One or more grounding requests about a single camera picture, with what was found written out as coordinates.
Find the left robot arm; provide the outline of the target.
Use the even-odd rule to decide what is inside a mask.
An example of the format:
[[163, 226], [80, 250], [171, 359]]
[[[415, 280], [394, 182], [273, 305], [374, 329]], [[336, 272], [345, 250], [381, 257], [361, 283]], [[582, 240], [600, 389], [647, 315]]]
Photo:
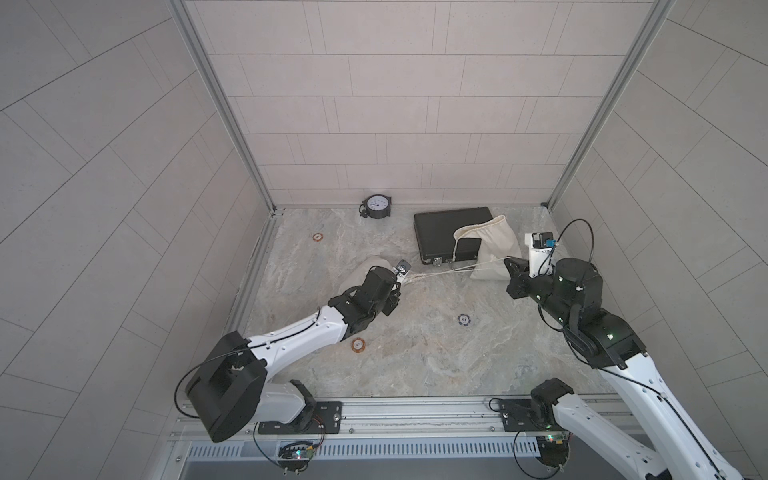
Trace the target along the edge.
[[378, 315], [390, 315], [410, 268], [406, 261], [394, 267], [373, 265], [361, 284], [302, 320], [249, 338], [236, 331], [224, 335], [178, 385], [210, 440], [228, 440], [251, 423], [267, 425], [270, 434], [336, 429], [337, 421], [323, 414], [300, 381], [276, 383], [273, 378], [307, 355], [364, 331]]

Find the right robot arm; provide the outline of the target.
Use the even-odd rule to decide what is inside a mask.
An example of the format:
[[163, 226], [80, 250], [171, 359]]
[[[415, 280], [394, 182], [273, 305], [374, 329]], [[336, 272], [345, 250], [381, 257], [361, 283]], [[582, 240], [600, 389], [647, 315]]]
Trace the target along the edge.
[[627, 479], [741, 478], [677, 400], [632, 327], [603, 308], [603, 280], [593, 264], [562, 258], [549, 272], [516, 257], [504, 264], [509, 296], [534, 300], [557, 321], [576, 358], [612, 385], [652, 445], [602, 417], [557, 378], [531, 392], [537, 427], [574, 434]]

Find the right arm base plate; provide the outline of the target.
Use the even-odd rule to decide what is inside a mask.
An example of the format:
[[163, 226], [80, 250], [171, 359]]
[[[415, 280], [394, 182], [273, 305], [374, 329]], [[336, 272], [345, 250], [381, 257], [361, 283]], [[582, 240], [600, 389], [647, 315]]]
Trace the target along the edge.
[[495, 401], [495, 408], [499, 411], [504, 431], [507, 433], [539, 432], [547, 429], [534, 415], [530, 399], [499, 399]]

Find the cream cloth soil bag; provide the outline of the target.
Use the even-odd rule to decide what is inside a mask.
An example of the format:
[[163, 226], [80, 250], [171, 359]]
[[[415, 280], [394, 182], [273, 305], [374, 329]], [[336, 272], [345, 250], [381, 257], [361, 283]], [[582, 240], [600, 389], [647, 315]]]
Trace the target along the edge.
[[[380, 256], [371, 256], [360, 263], [339, 284], [338, 294], [343, 294], [350, 288], [361, 286], [367, 275], [367, 272], [373, 266], [382, 266], [384, 268], [391, 269], [393, 272], [395, 267], [395, 265], [392, 265], [388, 260]], [[492, 257], [490, 260], [484, 262], [475, 262], [474, 264], [468, 266], [452, 267], [448, 270], [432, 273], [412, 273], [410, 270], [407, 277], [402, 282], [399, 280], [398, 281], [401, 285], [407, 285], [409, 283], [421, 281], [424, 279], [431, 279], [453, 274], [468, 274], [472, 280], [480, 281], [508, 281], [510, 279], [509, 273], [503, 264], [503, 260], [500, 258]]]

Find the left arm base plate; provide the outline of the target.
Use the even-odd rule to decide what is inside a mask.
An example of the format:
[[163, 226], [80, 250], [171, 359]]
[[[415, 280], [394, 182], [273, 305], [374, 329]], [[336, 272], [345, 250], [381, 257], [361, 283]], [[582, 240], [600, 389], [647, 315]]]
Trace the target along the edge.
[[305, 407], [299, 416], [288, 424], [280, 422], [259, 423], [259, 435], [335, 435], [340, 432], [344, 404], [341, 401], [319, 401], [312, 410]]

